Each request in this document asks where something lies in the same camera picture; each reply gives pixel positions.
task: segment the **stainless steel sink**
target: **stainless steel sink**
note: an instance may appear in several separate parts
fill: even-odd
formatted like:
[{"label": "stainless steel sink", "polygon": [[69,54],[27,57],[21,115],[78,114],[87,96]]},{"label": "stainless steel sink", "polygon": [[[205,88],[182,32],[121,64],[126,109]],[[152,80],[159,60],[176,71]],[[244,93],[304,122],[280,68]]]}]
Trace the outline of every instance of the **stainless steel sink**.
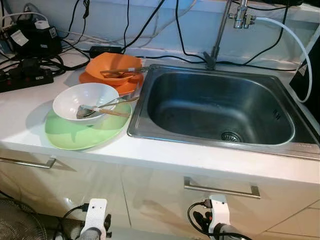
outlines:
[{"label": "stainless steel sink", "polygon": [[320,159],[315,134],[268,75],[152,65],[128,134]]}]

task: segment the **faucet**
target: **faucet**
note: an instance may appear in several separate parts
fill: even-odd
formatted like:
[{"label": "faucet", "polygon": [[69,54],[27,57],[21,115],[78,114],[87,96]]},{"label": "faucet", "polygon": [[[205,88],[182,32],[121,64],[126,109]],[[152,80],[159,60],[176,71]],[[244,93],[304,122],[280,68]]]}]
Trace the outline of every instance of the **faucet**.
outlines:
[{"label": "faucet", "polygon": [[233,0],[227,0],[227,2],[225,4],[225,8],[224,8],[222,20],[220,23],[218,35],[216,37],[215,44],[212,48],[211,55],[209,55],[207,52],[203,52],[204,58],[207,62],[207,64],[206,64],[207,69],[214,70],[216,67],[216,62],[217,62],[217,58],[218,58],[218,54],[219,54],[219,50],[220,50],[219,45],[221,42],[222,35],[224,33],[224,29],[225,29],[225,25],[226,25],[228,17],[230,19],[234,19],[233,27],[235,29],[242,29],[242,28],[247,29],[249,27],[249,25],[252,25],[255,23],[254,21],[255,21],[256,17],[252,16],[250,14],[247,14],[247,9],[248,9],[247,1],[248,0],[241,0],[240,5],[237,8],[236,14],[229,13],[232,1]]}]

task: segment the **bowl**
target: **bowl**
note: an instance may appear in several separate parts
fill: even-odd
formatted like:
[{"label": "bowl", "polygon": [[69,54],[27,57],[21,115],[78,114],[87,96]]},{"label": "bowl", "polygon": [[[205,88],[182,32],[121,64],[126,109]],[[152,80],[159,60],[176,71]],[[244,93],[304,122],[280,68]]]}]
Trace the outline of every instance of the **bowl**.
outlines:
[{"label": "bowl", "polygon": [[138,57],[105,52],[92,59],[86,66],[85,71],[92,77],[101,80],[104,84],[118,86],[126,83],[134,74],[122,78],[104,77],[100,71],[140,67],[142,67],[142,63]]},{"label": "bowl", "polygon": [[77,119],[80,105],[100,106],[119,97],[117,90],[102,83],[83,83],[72,86],[61,92],[53,101],[52,108],[55,114],[72,123],[94,125],[102,121],[107,114]]}]

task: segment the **power adapter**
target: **power adapter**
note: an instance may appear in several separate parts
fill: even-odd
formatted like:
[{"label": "power adapter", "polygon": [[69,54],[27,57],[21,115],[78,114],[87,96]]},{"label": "power adapter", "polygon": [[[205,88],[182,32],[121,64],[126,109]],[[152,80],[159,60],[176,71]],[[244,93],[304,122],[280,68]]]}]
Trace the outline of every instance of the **power adapter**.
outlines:
[{"label": "power adapter", "polygon": [[92,46],[89,50],[89,55],[93,59],[103,53],[120,54],[121,49],[120,46]]}]

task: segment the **green plate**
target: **green plate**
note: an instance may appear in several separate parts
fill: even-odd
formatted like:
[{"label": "green plate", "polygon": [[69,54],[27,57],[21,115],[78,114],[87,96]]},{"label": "green plate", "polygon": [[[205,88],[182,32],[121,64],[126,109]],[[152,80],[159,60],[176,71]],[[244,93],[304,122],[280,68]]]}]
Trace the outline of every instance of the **green plate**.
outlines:
[{"label": "green plate", "polygon": [[[114,109],[131,114],[130,104],[119,104]],[[51,110],[45,121],[45,133],[49,142],[58,149],[81,150],[91,148],[114,138],[124,128],[128,117],[109,115],[94,126],[72,123]]]}]

